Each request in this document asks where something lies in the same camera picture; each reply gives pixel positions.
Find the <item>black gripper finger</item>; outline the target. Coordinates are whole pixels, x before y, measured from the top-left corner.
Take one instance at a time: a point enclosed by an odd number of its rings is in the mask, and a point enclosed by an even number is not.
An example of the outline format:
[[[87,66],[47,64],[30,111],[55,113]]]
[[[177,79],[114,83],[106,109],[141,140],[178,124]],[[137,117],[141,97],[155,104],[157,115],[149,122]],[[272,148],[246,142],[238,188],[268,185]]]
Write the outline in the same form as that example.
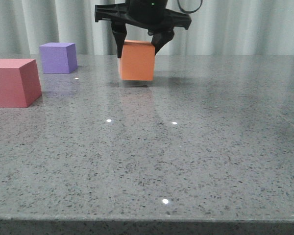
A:
[[[111,22],[111,29],[112,29],[114,39],[116,41],[117,57],[121,58],[125,38],[127,36],[126,25],[125,23]]]
[[[151,44],[154,46],[155,54],[168,42],[174,38],[174,31],[163,31],[154,34],[151,40]]]

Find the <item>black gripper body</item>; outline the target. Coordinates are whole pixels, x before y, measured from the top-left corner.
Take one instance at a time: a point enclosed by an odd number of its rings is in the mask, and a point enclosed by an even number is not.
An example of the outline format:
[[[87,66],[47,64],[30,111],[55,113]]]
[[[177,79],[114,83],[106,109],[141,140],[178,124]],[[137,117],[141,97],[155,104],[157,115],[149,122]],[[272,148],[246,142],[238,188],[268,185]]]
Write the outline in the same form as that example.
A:
[[[191,17],[169,10],[166,5],[166,0],[127,0],[124,3],[96,5],[95,21],[110,21],[114,32],[125,32],[127,24],[150,32],[169,31],[175,27],[187,30]]]

